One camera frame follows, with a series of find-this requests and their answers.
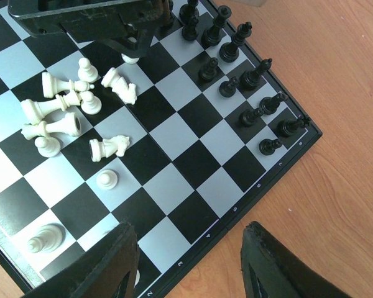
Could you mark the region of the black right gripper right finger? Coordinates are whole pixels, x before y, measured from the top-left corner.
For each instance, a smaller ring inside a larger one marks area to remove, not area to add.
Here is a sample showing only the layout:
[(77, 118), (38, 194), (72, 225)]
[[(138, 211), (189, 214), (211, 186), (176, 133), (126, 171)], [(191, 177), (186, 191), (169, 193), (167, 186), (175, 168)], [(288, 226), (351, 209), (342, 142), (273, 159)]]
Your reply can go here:
[(349, 297), (256, 221), (243, 231), (241, 270), (247, 297)]

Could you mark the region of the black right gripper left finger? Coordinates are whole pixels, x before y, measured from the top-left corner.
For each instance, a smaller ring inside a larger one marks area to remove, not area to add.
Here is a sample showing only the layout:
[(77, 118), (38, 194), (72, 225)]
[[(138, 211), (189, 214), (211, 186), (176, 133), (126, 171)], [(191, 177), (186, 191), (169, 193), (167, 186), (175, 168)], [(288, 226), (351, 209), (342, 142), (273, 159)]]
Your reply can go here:
[(24, 297), (133, 297), (139, 255), (134, 227), (122, 222)]

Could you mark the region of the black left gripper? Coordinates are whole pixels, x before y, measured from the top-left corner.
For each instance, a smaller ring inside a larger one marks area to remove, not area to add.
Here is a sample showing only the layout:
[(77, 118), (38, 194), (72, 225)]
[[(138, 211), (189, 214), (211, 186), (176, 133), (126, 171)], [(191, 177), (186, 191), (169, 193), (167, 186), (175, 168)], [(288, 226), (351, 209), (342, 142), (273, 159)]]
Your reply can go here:
[(9, 15), (28, 33), (68, 34), (131, 58), (148, 52), (157, 29), (174, 20), (171, 1), (8, 1)]

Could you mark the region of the white king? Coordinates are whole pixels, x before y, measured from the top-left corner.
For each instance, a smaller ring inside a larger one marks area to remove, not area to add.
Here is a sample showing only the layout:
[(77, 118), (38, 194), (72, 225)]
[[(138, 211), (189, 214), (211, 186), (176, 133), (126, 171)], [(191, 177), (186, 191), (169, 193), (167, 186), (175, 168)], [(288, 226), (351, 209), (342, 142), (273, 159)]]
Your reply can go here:
[(50, 101), (37, 102), (26, 99), (21, 102), (21, 107), (29, 122), (35, 125), (39, 124), (51, 112), (59, 109), (66, 111), (70, 106), (79, 106), (80, 104), (80, 95), (75, 91), (70, 91), (66, 96), (57, 94), (55, 99)]

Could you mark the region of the black white chessboard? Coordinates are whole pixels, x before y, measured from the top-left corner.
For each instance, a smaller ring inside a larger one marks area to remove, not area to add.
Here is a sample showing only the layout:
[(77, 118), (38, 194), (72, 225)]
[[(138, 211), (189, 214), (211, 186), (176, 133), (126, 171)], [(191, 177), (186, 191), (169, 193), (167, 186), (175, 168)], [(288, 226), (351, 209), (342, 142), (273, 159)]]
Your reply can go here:
[[(220, 84), (253, 69), (260, 58), (243, 45), (236, 61), (219, 62), (212, 81), (199, 81), (201, 66), (218, 55), (219, 46), (184, 40), (175, 20), (156, 31), (147, 55), (130, 65), (98, 42), (33, 38), (0, 1), (0, 260), (24, 292), (58, 274), (125, 220), (140, 246), (136, 297), (165, 296), (320, 138), (319, 129), (309, 125), (281, 137), (283, 145), (273, 155), (263, 155), (259, 143), (278, 138), (278, 124), (303, 111), (289, 98), (252, 127), (241, 125), (244, 110), (285, 89), (268, 72), (254, 90), (237, 88), (223, 97)], [(100, 75), (115, 67), (136, 85), (137, 101), (124, 104), (96, 83), (100, 112), (69, 107), (81, 135), (56, 134), (60, 153), (43, 157), (21, 134), (27, 122), (21, 101), (43, 101), (43, 72), (76, 80), (83, 57)], [(89, 141), (118, 135), (130, 138), (124, 156), (93, 162)], [(96, 183), (106, 169), (118, 178), (110, 190)], [(47, 224), (62, 229), (63, 243), (53, 252), (29, 252), (28, 240)]]

